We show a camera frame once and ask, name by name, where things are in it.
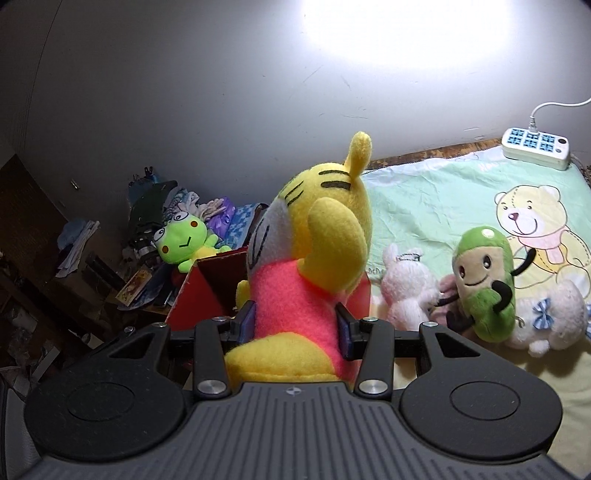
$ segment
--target pink scarf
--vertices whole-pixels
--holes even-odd
[[[517,238],[521,244],[526,247],[546,250],[546,253],[548,253],[548,261],[554,265],[558,265],[564,262],[564,257],[560,251],[560,237],[565,230],[568,230],[566,225],[549,235],[518,236]]]

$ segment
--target purple fabric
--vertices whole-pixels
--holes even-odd
[[[211,217],[206,225],[213,233],[215,233],[220,239],[226,238],[226,233],[228,232],[228,227],[230,227],[230,222],[232,221],[232,217],[234,216],[234,212],[236,212],[236,207],[230,201],[228,197],[222,197],[224,206],[226,209],[219,213],[218,215]]]

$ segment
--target green frog plush toy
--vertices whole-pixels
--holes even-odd
[[[207,234],[205,223],[187,212],[179,212],[164,228],[154,234],[154,243],[162,260],[178,264],[178,271],[187,273],[195,260],[213,257],[219,252],[227,252],[227,245],[215,248],[219,237]]]

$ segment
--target bed sheet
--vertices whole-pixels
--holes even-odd
[[[536,265],[518,277],[518,297],[536,295],[568,271],[591,303],[591,222],[587,219],[591,190],[575,166],[557,171],[508,160],[495,147],[449,160],[432,158],[382,168],[362,178],[374,218],[367,269],[372,280],[372,314],[383,318],[387,312],[379,292],[384,273],[381,256],[387,245],[395,242],[401,252],[421,248],[421,260],[442,277],[451,273],[453,250],[462,233],[479,225],[493,226],[507,235],[516,264],[525,257],[526,246],[541,251]],[[590,343],[583,339],[541,359],[502,345],[487,348],[556,390],[564,417],[550,455],[584,477],[591,471]],[[414,378],[413,362],[398,359],[396,387],[405,387]]]

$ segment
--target yellow tiger plush toy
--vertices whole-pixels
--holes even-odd
[[[361,174],[371,139],[358,132],[345,164],[323,163],[290,180],[256,227],[248,281],[236,303],[256,302],[255,339],[226,354],[242,381],[352,381],[357,364],[339,351],[335,306],[364,272],[371,211]]]

